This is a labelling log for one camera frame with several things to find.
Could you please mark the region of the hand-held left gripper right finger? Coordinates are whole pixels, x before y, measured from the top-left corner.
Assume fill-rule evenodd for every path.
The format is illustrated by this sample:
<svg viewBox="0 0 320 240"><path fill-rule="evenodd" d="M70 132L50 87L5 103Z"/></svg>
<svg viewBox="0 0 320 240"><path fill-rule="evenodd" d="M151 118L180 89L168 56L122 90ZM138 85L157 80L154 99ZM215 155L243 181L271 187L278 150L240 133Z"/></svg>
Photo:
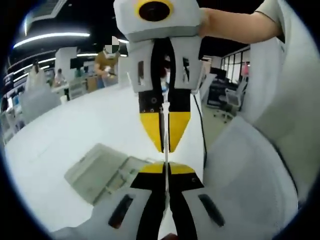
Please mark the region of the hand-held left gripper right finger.
<svg viewBox="0 0 320 240"><path fill-rule="evenodd" d="M196 172L168 165L169 208L180 240L238 240L235 219L223 200L210 193Z"/></svg>

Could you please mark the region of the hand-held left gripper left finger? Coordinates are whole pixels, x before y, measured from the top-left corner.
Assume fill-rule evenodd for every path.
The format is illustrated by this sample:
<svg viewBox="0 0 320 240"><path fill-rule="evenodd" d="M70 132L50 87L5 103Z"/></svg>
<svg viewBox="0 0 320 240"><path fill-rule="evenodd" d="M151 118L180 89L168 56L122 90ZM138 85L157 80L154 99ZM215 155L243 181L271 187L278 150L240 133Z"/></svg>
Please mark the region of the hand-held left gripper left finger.
<svg viewBox="0 0 320 240"><path fill-rule="evenodd" d="M145 165L128 188L95 206L92 240L156 240L166 201L166 165Z"/></svg>

